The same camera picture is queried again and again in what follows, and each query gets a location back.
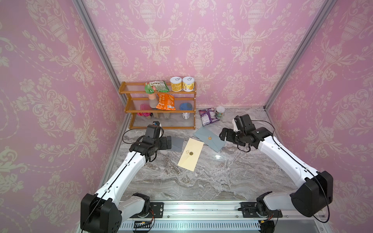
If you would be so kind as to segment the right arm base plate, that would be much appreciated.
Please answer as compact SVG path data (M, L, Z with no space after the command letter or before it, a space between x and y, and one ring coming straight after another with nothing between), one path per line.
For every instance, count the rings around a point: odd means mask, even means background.
M283 214L280 210L269 210L265 204L256 202L241 202L238 208L244 218L281 218Z

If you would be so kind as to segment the teal blue envelope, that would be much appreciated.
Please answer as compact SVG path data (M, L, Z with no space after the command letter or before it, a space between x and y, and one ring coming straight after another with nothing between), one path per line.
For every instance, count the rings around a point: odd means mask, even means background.
M207 144L215 152L219 152L226 144L225 141L222 141L217 135L205 127L197 130L194 136Z

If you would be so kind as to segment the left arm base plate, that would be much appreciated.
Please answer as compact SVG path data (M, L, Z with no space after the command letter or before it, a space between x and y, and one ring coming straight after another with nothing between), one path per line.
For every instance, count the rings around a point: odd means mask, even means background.
M139 215L135 214L131 218L162 218L164 213L164 203L163 202L150 202L149 211L146 214Z

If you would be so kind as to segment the cream envelope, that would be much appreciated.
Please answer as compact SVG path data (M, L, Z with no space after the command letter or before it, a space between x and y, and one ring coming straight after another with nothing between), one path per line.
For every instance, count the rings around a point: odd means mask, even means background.
M190 138L177 165L189 171L194 171L203 145L204 142Z

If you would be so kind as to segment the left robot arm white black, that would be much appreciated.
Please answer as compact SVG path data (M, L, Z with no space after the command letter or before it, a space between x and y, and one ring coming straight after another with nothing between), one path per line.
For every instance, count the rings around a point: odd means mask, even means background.
M126 158L95 194L86 194L81 201L80 229L88 233L116 233L121 223L132 216L155 220L150 197L134 193L128 200L121 198L135 175L147 163L157 158L158 151L172 148L172 138L164 137L158 121L146 128L145 135L131 143Z

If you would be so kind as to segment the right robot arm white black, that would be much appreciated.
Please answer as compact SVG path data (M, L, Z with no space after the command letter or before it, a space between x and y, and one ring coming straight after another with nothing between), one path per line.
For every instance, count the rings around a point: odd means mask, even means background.
M238 148L255 148L271 158L294 182L296 189L288 192L266 192L256 199L254 209L260 217L271 217L275 211L296 210L313 217L333 201L333 177L319 172L287 149L274 135L274 130L257 128L249 115L233 119L233 129L223 128L222 141Z

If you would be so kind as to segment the dark grey envelope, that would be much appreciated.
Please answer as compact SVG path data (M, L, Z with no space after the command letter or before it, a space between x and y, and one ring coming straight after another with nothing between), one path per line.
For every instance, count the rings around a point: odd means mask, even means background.
M175 152L182 152L183 151L183 145L184 145L184 139L179 137L171 137L172 140L172 148L170 151Z

